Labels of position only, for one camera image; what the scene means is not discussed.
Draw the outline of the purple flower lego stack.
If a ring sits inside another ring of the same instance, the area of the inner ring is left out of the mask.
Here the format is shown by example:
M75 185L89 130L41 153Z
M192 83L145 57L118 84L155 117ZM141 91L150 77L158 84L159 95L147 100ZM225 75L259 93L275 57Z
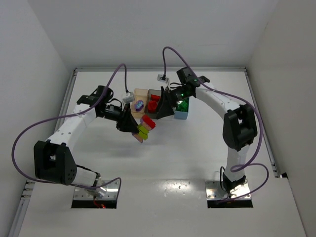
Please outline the purple flower lego stack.
M135 111L139 112L144 108L144 101L143 100L138 100L135 102L134 105Z

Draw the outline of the dark green square lego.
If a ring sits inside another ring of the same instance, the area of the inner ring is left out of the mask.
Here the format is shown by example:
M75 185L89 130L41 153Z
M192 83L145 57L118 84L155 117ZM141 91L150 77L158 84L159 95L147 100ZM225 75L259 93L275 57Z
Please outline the dark green square lego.
M184 100L177 102L176 111L187 113L188 110L189 110L189 98L186 98Z

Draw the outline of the red flower lego brick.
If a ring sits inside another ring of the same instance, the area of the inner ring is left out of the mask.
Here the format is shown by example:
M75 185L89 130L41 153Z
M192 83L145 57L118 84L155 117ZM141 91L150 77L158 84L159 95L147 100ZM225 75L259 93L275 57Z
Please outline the red flower lego brick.
M159 100L160 100L160 96L158 96L158 95L152 94L150 96L148 104L147 104L147 108L148 108L148 112L149 113L155 113L156 112Z

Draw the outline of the lime purple lego stack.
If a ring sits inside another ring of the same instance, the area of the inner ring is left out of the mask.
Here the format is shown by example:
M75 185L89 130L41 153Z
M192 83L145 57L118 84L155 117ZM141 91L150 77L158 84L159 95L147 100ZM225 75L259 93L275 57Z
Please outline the lime purple lego stack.
M155 127L156 123L148 115L143 115L140 119L140 123L137 126L138 132L132 133L132 136L140 143L143 143L148 139L149 132Z

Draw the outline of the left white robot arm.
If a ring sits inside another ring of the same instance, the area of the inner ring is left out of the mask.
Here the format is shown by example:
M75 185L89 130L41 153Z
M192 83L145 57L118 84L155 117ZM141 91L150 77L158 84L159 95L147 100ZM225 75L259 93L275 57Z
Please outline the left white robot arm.
M101 175L76 164L72 150L84 130L96 118L116 122L117 130L138 133L138 124L131 114L130 105L110 104L113 91L98 86L90 95L81 96L60 128L46 141L34 145L35 176L38 179L62 185L83 186L95 189L101 186Z

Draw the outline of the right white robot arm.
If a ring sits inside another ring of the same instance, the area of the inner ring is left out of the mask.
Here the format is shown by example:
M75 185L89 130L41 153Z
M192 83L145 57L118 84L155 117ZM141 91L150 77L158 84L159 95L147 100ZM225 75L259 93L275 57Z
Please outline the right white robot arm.
M187 68L177 71L180 85L160 89L160 100L156 109L156 118L171 116L178 102L195 97L208 105L223 120L223 140L228 147L227 164L222 175L222 186L226 192L245 183L244 170L233 172L246 162L250 145L257 136L254 110L248 104L238 104L226 95L216 92L214 85L205 77L197 77Z

